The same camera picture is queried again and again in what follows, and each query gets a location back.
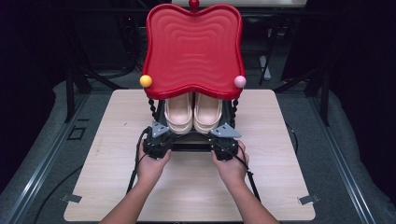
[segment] forearm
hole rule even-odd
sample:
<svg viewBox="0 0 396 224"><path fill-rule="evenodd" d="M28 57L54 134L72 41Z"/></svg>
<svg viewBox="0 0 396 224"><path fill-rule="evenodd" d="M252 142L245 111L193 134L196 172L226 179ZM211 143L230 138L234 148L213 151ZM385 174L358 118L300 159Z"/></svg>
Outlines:
<svg viewBox="0 0 396 224"><path fill-rule="evenodd" d="M144 185L137 182L100 223L136 223L154 185Z"/></svg>
<svg viewBox="0 0 396 224"><path fill-rule="evenodd" d="M279 223L250 191L245 182L226 184L245 224Z"/></svg>

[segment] red knob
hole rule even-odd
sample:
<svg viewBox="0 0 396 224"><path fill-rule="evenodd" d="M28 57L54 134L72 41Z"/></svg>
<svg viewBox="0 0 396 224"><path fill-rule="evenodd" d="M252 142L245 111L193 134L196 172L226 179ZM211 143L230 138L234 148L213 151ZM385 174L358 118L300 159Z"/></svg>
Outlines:
<svg viewBox="0 0 396 224"><path fill-rule="evenodd" d="M191 8L191 11L197 11L199 6L199 0L189 0L189 6Z"/></svg>

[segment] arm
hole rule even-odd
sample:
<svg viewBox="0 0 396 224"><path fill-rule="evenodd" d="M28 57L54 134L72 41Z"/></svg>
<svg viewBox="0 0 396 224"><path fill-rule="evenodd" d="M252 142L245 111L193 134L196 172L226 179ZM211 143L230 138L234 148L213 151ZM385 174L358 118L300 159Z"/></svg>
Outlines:
<svg viewBox="0 0 396 224"><path fill-rule="evenodd" d="M143 145L139 148L139 159L145 155ZM169 149L160 160L145 156L137 167L137 182L125 197L103 218L100 223L136 223L143 205L163 173L163 167L171 156Z"/></svg>
<svg viewBox="0 0 396 224"><path fill-rule="evenodd" d="M237 156L243 158L246 147L241 141L238 141L238 144L242 150L238 150ZM248 163L248 154L245 155L246 163ZM218 161L213 151L212 161L218 167L220 177L225 187L233 196L233 200L238 207L244 223L279 223L248 188L245 183L246 170L240 161L236 159Z"/></svg>

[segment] pair of shoes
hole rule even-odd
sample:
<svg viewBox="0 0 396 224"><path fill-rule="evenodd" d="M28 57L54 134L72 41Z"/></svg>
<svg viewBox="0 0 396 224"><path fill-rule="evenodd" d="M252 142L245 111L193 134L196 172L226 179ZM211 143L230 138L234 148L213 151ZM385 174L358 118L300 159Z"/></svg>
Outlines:
<svg viewBox="0 0 396 224"><path fill-rule="evenodd" d="M221 118L221 100L196 93L193 106L192 98L192 93L186 93L165 100L166 122L172 132L188 133L193 124L198 133L209 133L218 126Z"/></svg>

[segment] yellow ball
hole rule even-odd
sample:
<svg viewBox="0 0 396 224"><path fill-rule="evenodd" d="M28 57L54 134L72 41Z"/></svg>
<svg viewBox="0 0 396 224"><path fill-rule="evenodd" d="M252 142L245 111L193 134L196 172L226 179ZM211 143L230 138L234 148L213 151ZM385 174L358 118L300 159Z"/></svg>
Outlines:
<svg viewBox="0 0 396 224"><path fill-rule="evenodd" d="M143 75L140 78L140 85L142 85L143 88L150 87L152 84L152 79L149 75Z"/></svg>

